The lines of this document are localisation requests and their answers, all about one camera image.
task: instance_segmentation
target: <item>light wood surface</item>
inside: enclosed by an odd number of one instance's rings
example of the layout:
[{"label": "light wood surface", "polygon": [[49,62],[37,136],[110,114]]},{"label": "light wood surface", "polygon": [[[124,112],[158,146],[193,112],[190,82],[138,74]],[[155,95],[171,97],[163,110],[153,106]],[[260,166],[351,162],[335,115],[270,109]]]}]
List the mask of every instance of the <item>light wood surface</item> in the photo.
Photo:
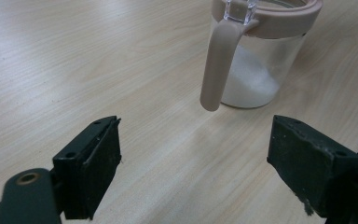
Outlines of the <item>light wood surface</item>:
[{"label": "light wood surface", "polygon": [[[210,0],[0,1],[0,197],[89,123],[123,160],[91,223],[324,223],[267,164],[274,114],[358,149],[358,0],[325,0],[278,96],[199,103]],[[89,223],[88,221],[66,221]]]}]

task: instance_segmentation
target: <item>pitcher handle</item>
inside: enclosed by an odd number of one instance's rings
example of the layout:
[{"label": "pitcher handle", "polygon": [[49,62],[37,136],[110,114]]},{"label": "pitcher handle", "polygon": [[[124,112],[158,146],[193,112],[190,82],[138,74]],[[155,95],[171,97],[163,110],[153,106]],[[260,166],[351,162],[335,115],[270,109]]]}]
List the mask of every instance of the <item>pitcher handle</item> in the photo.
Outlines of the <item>pitcher handle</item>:
[{"label": "pitcher handle", "polygon": [[219,108],[235,49],[243,34],[257,24],[257,20],[246,25],[221,20],[213,29],[200,94],[200,103],[206,110]]}]

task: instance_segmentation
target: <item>white powder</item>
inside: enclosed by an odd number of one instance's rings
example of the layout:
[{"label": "white powder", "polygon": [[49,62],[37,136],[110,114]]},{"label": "white powder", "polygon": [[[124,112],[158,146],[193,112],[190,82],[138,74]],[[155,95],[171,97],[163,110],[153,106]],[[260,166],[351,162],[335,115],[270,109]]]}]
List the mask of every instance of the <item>white powder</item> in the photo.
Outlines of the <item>white powder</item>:
[{"label": "white powder", "polygon": [[269,70],[250,51],[238,45],[222,102],[237,107],[257,107],[271,101],[279,88]]}]

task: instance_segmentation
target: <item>pitcher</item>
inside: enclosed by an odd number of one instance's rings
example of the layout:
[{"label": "pitcher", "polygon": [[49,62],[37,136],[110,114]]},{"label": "pitcher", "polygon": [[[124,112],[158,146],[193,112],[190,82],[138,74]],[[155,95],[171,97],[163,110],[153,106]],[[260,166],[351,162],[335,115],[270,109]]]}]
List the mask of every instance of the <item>pitcher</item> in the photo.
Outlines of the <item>pitcher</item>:
[{"label": "pitcher", "polygon": [[241,108],[279,90],[322,0],[213,0],[212,34],[200,102]]}]

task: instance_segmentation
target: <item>table surface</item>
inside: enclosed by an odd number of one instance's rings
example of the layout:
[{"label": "table surface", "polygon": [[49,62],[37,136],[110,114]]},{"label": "table surface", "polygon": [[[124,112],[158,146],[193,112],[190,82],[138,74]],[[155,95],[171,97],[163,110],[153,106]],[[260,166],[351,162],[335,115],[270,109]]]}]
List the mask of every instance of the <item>table surface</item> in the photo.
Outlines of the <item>table surface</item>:
[{"label": "table surface", "polygon": [[[122,163],[92,223],[324,223],[266,162],[272,117],[358,149],[358,0],[325,0],[277,97],[199,102],[210,0],[0,1],[0,197],[111,115]],[[89,223],[85,220],[68,223]]]}]

